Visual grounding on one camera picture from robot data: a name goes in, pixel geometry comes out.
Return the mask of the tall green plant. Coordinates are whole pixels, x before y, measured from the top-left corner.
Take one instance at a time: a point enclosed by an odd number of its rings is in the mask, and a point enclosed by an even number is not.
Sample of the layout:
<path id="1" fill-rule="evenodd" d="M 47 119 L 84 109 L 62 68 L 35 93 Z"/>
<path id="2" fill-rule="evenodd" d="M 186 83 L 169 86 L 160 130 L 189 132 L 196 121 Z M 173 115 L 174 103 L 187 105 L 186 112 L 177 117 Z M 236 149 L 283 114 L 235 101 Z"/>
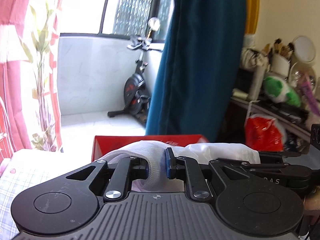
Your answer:
<path id="1" fill-rule="evenodd" d="M 24 71 L 27 77 L 23 84 L 30 90 L 26 93 L 29 98 L 23 100 L 29 125 L 29 139 L 32 148 L 50 152 L 55 152 L 58 148 L 53 92 L 50 90 L 55 16 L 56 11 L 48 2 L 42 6 L 29 5 L 27 20 L 30 25 L 27 26 L 23 37 L 19 38 L 27 63 Z"/>

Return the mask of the white brush holder cup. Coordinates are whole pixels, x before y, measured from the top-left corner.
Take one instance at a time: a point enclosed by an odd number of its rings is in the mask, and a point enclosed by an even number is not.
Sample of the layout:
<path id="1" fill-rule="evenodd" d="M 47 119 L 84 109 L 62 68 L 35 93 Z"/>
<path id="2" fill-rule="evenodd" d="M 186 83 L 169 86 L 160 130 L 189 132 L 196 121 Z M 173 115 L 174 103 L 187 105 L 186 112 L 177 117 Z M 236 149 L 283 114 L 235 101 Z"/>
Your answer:
<path id="1" fill-rule="evenodd" d="M 283 78 L 287 78 L 290 70 L 290 62 L 283 56 L 275 53 L 271 59 L 270 71 Z"/>

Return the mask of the black exercise bike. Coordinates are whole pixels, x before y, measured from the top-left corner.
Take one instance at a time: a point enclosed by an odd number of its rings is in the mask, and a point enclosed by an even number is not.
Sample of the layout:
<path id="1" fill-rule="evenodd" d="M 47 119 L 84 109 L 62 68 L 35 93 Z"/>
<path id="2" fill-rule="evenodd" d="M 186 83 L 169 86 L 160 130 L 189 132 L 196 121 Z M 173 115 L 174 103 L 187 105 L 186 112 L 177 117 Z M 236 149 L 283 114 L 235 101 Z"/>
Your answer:
<path id="1" fill-rule="evenodd" d="M 108 117 L 114 118 L 118 115 L 130 115 L 134 117 L 141 125 L 146 126 L 148 112 L 151 101 L 151 93 L 146 85 L 143 73 L 148 63 L 143 61 L 144 53 L 147 51 L 163 50 L 152 48 L 152 39 L 141 36 L 131 36 L 131 44 L 127 45 L 129 50 L 140 50 L 140 57 L 135 61 L 135 72 L 127 79 L 124 86 L 125 107 L 119 111 L 110 111 Z"/>

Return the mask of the white tube bottle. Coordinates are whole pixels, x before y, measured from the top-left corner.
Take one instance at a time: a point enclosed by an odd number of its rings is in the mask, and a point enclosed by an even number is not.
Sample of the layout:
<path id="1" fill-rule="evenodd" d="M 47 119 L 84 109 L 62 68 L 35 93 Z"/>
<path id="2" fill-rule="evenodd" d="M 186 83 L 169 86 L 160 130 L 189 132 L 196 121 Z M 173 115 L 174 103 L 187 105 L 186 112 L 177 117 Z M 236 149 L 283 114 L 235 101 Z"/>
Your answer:
<path id="1" fill-rule="evenodd" d="M 261 86 L 263 84 L 266 67 L 256 66 L 253 71 L 253 79 L 248 93 L 249 101 L 255 101 L 260 94 Z"/>

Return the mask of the pink red curtain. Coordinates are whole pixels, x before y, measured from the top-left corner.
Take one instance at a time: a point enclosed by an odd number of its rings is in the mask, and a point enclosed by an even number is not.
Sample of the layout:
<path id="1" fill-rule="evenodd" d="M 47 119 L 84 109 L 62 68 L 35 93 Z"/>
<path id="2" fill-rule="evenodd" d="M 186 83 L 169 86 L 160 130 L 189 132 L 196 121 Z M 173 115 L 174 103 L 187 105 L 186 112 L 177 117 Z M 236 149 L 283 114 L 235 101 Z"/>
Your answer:
<path id="1" fill-rule="evenodd" d="M 57 94 L 62 0 L 1 0 L 1 159 L 62 149 Z"/>

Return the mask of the green white plush toy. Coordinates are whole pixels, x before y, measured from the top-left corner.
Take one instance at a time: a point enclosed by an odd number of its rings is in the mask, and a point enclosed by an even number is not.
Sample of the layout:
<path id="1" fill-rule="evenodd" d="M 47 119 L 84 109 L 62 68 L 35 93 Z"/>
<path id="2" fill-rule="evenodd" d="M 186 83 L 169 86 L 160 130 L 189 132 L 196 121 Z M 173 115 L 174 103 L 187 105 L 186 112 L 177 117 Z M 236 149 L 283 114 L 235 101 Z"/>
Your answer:
<path id="1" fill-rule="evenodd" d="M 263 87 L 264 93 L 274 103 L 285 103 L 294 107 L 302 105 L 298 93 L 281 77 L 273 75 L 265 77 Z"/>

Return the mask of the beige bundled cloth bag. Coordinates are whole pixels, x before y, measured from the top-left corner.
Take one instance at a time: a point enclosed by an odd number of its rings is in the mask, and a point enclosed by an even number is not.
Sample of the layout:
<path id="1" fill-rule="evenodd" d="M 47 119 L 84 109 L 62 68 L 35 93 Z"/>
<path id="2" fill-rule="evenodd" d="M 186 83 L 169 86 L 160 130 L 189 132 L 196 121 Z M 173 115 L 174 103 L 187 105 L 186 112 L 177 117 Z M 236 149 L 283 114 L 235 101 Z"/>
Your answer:
<path id="1" fill-rule="evenodd" d="M 240 68 L 253 71 L 257 67 L 267 67 L 268 57 L 263 51 L 253 48 L 243 48 L 241 52 Z"/>

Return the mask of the round white mirror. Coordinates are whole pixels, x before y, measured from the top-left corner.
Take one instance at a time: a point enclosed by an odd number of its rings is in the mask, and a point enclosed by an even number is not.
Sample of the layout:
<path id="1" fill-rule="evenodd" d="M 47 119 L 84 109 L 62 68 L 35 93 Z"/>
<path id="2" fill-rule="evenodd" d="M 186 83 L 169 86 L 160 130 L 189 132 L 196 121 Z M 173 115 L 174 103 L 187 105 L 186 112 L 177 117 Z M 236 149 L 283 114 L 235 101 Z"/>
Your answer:
<path id="1" fill-rule="evenodd" d="M 311 63 L 315 60 L 316 48 L 310 38 L 300 35 L 294 38 L 292 44 L 295 48 L 294 55 L 299 62 Z"/>

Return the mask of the red strawberry cardboard box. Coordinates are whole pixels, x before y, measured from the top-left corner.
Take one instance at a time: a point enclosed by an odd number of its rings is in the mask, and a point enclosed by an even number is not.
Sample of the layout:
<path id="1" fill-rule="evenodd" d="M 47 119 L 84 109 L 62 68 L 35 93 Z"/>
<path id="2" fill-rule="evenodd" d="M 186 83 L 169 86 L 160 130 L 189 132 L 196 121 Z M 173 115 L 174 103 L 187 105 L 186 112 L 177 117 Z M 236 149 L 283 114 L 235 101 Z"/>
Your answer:
<path id="1" fill-rule="evenodd" d="M 93 140 L 91 162 L 96 161 L 109 152 L 124 149 L 146 151 L 147 148 L 165 146 L 185 147 L 190 144 L 207 143 L 207 138 L 200 134 L 188 135 L 144 135 L 144 136 L 104 136 L 96 135 Z"/>

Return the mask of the teal curtain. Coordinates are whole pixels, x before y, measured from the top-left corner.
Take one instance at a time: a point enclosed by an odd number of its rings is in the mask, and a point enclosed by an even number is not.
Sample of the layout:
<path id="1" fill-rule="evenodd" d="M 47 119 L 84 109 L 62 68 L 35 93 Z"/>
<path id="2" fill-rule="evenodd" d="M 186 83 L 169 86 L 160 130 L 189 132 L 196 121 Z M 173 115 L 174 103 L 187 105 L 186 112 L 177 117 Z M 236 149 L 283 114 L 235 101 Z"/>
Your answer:
<path id="1" fill-rule="evenodd" d="M 239 68 L 246 0 L 174 3 L 146 134 L 200 134 L 214 142 Z"/>

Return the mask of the plaid strawberry tablecloth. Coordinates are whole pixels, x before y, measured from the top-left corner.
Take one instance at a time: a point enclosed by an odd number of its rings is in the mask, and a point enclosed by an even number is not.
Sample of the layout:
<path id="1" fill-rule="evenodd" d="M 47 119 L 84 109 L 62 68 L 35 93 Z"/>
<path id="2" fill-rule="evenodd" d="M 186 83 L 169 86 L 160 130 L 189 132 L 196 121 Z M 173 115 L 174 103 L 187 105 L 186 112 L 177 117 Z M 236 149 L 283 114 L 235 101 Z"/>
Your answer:
<path id="1" fill-rule="evenodd" d="M 1 175 L 1 239 L 12 239 L 18 234 L 11 204 L 20 192 L 90 162 L 90 155 L 28 149 L 15 152 Z"/>

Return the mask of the red plastic bag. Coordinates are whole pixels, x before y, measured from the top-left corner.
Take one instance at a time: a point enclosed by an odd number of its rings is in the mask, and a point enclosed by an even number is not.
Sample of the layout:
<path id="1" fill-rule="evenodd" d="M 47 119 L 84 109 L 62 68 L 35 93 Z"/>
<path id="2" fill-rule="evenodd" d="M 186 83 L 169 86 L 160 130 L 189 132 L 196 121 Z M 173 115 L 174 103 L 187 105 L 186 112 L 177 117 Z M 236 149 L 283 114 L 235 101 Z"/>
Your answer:
<path id="1" fill-rule="evenodd" d="M 285 128 L 277 118 L 253 114 L 245 122 L 245 145 L 256 151 L 280 152 L 287 141 Z"/>

